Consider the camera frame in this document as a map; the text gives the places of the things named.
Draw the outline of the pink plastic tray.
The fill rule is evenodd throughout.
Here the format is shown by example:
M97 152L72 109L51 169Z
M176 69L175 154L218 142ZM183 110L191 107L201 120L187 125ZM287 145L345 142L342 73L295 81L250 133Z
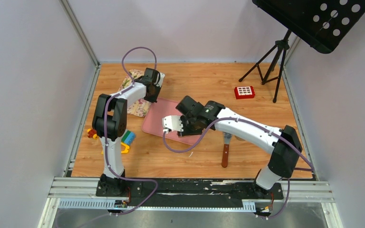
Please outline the pink plastic tray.
M162 137L163 135L163 125L162 119L169 115L182 114L176 109L179 102L158 98L156 103L152 103L149 110L144 118L141 129L144 133L152 134L155 136ZM177 132L171 132L166 135L166 139L174 140L187 145L193 145L198 139L199 135L179 137Z

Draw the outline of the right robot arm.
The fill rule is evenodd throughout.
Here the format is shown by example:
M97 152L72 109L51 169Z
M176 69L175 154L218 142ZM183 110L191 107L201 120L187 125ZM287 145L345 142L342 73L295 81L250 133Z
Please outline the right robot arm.
M190 96L185 96L176 109L181 116L177 125L169 127L169 131L177 131L180 137L204 136L212 129L237 136L270 154L268 164L258 172L251 187L256 197L265 198L277 181L291 178L302 151L293 127L286 125L280 129L260 124L220 103L208 101L202 105Z

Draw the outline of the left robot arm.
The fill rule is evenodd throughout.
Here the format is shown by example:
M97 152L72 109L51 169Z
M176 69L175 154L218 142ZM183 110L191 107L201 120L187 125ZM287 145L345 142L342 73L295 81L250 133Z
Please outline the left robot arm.
M122 162L121 142L127 127L127 109L140 99L155 103L164 78L164 73L147 68L123 90L98 97L92 127L102 144L105 164L98 181L97 196L117 197L126 192L128 178Z

